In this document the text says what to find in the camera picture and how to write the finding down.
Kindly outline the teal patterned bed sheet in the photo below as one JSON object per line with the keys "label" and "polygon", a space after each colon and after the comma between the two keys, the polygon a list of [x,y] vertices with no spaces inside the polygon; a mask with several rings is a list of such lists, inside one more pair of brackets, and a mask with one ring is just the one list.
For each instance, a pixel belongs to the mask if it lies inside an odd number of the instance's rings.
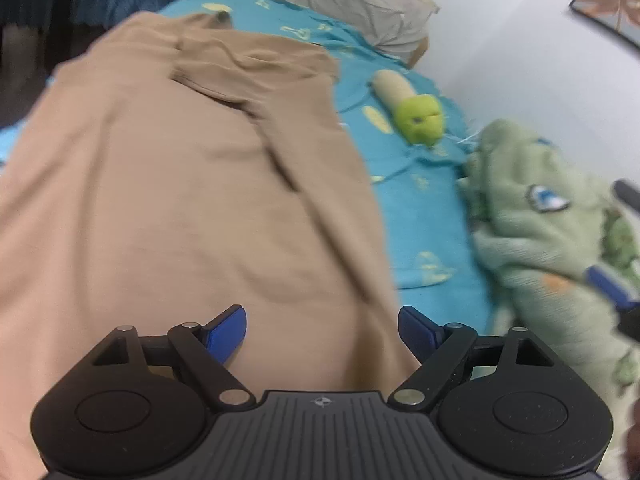
{"label": "teal patterned bed sheet", "polygon": [[[475,263],[457,190],[469,139],[457,104],[427,78],[370,46],[337,18],[284,0],[178,0],[164,18],[228,12],[243,32],[318,44],[340,64],[334,105],[341,125],[367,165],[384,218],[387,250],[398,294],[436,321],[484,328],[491,318],[488,281]],[[442,108],[445,136],[434,148],[410,145],[369,81],[389,68]]]}

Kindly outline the green plush toy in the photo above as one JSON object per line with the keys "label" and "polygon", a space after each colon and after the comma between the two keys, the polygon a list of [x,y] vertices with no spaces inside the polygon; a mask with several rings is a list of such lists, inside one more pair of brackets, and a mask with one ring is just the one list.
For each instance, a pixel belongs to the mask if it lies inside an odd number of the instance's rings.
{"label": "green plush toy", "polygon": [[445,116],[436,96],[419,94],[403,74],[394,70],[378,70],[371,88],[409,144],[434,148],[442,140]]}

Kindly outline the framed leaf wall picture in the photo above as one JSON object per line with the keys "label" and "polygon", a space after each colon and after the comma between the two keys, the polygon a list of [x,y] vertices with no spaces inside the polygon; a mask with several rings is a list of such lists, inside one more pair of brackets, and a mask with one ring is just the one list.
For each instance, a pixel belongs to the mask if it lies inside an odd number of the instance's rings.
{"label": "framed leaf wall picture", "polygon": [[639,0],[572,0],[570,10],[639,47]]}

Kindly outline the tan sweatshirt garment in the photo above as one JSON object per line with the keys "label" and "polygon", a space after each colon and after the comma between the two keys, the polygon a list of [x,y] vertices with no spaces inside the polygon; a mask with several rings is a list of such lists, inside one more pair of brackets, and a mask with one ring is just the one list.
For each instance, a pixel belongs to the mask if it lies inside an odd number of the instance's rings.
{"label": "tan sweatshirt garment", "polygon": [[390,392],[414,367],[340,66],[212,14],[139,13],[61,66],[1,174],[1,474],[39,399],[112,328],[232,304],[253,391]]}

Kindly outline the black metal stand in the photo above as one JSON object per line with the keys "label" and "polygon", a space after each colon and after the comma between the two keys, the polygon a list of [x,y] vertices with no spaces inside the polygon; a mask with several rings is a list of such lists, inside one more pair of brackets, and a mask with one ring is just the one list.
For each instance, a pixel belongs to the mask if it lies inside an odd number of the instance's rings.
{"label": "black metal stand", "polygon": [[44,67],[51,73],[58,63],[70,57],[73,24],[70,20],[74,0],[53,0],[50,26],[44,47]]}

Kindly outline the pale green fluffy blanket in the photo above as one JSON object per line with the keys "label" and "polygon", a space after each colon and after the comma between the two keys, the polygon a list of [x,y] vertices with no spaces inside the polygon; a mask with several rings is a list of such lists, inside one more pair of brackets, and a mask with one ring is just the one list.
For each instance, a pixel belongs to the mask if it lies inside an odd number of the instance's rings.
{"label": "pale green fluffy blanket", "polygon": [[639,346],[616,330],[613,301],[587,281],[605,270],[639,296],[639,244],[610,187],[515,122],[486,126],[458,182],[480,264],[498,289],[497,332],[531,330],[600,396],[614,419],[599,467],[626,478],[626,433],[639,393]]}

